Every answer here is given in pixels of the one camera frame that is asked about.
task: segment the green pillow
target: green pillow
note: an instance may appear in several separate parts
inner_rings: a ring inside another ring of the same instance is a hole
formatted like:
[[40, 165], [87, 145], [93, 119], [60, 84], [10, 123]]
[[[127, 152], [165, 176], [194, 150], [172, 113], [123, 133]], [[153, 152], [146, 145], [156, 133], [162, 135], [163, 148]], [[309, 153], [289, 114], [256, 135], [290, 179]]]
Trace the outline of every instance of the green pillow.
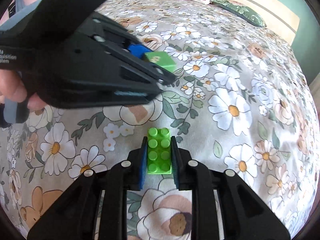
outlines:
[[235, 2], [232, 0], [212, 0], [212, 2], [213, 4], [241, 17], [242, 19], [251, 23], [253, 26], [256, 26], [256, 27], [267, 26], [265, 21], [256, 11], [252, 10], [250, 7], [245, 6], [242, 3]]

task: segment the metal screw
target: metal screw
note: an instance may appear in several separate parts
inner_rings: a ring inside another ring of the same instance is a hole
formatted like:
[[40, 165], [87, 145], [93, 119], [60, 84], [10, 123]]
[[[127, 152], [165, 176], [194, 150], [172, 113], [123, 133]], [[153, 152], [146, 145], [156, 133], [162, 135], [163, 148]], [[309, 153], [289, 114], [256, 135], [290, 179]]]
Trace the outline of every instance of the metal screw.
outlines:
[[91, 177], [93, 175], [93, 170], [86, 170], [86, 171], [84, 171], [83, 174], [86, 177]]
[[229, 177], [233, 177], [236, 174], [233, 170], [226, 170], [224, 173]]
[[191, 161], [188, 161], [188, 165], [191, 167], [196, 167], [198, 166], [198, 162], [195, 160], [191, 160]]
[[93, 38], [98, 42], [105, 42], [106, 40], [99, 35], [94, 35]]
[[131, 162], [130, 161], [123, 161], [121, 162], [121, 166], [126, 168], [126, 167], [130, 167], [131, 166]]

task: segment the bed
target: bed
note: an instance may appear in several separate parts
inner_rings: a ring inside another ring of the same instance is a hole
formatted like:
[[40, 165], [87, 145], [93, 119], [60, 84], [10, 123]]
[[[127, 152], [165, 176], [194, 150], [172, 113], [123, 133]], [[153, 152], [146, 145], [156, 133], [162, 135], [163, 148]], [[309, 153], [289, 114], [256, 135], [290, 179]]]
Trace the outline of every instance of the bed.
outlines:
[[[167, 127], [194, 159], [233, 169], [296, 235], [317, 190], [319, 122], [289, 44], [194, 1], [112, 0], [97, 11], [166, 51], [178, 79], [148, 105], [46, 106], [2, 130], [0, 204], [16, 228], [26, 236], [81, 173], [110, 169], [148, 128]], [[172, 175], [148, 175], [127, 197], [129, 240], [190, 239], [191, 192]]]

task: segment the human hand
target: human hand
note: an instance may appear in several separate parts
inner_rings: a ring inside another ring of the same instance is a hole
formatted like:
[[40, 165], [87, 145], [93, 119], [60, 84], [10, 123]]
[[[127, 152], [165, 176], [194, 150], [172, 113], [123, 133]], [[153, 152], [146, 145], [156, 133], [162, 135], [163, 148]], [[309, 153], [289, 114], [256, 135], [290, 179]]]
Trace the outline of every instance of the human hand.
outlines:
[[[0, 69], [0, 103], [4, 103], [4, 98], [20, 103], [26, 97], [27, 90], [19, 75], [11, 70]], [[37, 94], [33, 94], [28, 101], [28, 108], [31, 111], [40, 110], [46, 105]]]

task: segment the green block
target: green block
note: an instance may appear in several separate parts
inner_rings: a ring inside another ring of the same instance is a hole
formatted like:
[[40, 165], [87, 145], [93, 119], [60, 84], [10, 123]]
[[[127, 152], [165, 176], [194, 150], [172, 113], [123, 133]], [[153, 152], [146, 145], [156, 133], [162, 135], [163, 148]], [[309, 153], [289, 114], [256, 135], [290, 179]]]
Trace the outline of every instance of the green block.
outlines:
[[148, 174], [172, 173], [169, 129], [148, 129], [147, 153]]
[[176, 63], [165, 51], [146, 52], [143, 59], [155, 63], [171, 73], [176, 69]]

